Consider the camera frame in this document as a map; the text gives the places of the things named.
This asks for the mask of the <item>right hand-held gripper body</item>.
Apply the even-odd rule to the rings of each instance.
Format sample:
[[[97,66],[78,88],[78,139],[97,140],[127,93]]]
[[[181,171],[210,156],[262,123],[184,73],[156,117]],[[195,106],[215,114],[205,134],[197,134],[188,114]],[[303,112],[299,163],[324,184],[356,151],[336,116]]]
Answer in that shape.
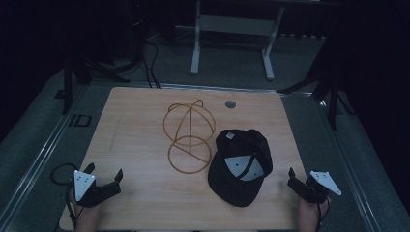
[[[287,185],[308,203],[324,203],[330,191],[336,195],[342,195],[328,172],[311,171],[304,183],[297,178],[296,180],[289,179]]]

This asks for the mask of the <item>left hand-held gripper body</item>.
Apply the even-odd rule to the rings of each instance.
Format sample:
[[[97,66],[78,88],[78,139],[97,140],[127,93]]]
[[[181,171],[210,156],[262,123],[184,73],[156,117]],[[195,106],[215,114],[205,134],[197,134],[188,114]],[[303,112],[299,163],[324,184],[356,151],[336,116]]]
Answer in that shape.
[[[74,200],[80,206],[94,207],[121,192],[120,183],[115,181],[98,187],[94,175],[76,170],[73,176]]]

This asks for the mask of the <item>black baseball cap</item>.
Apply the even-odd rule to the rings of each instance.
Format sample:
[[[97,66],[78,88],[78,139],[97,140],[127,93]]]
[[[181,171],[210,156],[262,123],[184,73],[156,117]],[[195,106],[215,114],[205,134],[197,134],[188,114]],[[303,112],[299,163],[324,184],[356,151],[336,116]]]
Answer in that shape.
[[[223,130],[208,171],[211,190],[235,207],[247,207],[273,171],[267,139],[258,130]]]

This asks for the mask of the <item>gold wire hat stand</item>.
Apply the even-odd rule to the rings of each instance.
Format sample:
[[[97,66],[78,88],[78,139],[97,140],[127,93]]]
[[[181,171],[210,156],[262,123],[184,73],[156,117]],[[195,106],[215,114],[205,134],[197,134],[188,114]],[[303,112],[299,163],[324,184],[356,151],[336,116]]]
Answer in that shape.
[[[174,170],[196,174],[210,164],[213,157],[210,139],[216,132],[216,119],[203,100],[171,104],[163,116],[162,129],[170,140],[167,158]],[[193,170],[179,166],[172,156],[182,154],[200,160],[203,165]]]

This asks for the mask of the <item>person's left hand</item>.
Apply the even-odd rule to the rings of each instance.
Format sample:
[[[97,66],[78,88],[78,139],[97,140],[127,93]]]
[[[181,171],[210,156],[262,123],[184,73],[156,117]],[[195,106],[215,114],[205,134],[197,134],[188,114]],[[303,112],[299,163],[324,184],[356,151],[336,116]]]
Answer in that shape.
[[[100,203],[94,207],[87,208],[79,206],[73,196],[73,190],[69,193],[70,202],[73,205],[73,211],[75,216],[75,232],[97,232],[99,221],[101,218],[101,210],[103,203]]]

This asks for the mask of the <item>person's right hand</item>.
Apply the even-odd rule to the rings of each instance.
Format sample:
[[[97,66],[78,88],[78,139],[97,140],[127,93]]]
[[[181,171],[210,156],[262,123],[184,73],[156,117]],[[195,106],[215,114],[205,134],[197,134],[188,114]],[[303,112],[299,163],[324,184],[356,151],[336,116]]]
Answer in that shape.
[[[299,198],[297,228],[299,232],[318,232],[323,219],[328,214],[331,199],[327,198],[324,203],[308,203]]]

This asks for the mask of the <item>black tripod stand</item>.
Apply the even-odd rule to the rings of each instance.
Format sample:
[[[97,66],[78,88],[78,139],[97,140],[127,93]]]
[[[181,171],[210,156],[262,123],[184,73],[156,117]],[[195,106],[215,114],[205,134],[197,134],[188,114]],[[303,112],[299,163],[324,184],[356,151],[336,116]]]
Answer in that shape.
[[[337,100],[343,73],[347,67],[347,55],[338,42],[327,40],[322,45],[306,77],[296,84],[278,90],[280,94],[291,94],[316,82],[311,96],[315,101],[323,101],[330,95],[328,122],[333,130],[337,128]]]
[[[116,82],[128,83],[129,80],[121,77],[120,72],[136,68],[142,62],[141,58],[131,58],[130,62],[119,68],[109,69],[82,53],[67,53],[64,55],[63,89],[57,94],[64,100],[62,114],[67,114],[73,105],[73,76],[79,84],[90,84],[93,77],[91,71],[97,71],[103,77]]]

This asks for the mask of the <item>white metal desk frame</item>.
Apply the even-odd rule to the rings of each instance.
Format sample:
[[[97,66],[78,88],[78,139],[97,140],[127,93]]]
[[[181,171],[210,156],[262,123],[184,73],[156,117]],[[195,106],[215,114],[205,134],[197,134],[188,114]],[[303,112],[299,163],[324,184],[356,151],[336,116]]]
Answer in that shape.
[[[280,6],[274,19],[241,18],[231,16],[210,15],[201,12],[201,0],[195,1],[194,46],[191,56],[190,73],[198,74],[200,65],[202,32],[251,35],[268,37],[266,47],[261,50],[262,62],[267,80],[274,80],[275,74],[271,61],[271,51],[278,35],[278,29],[285,8]]]

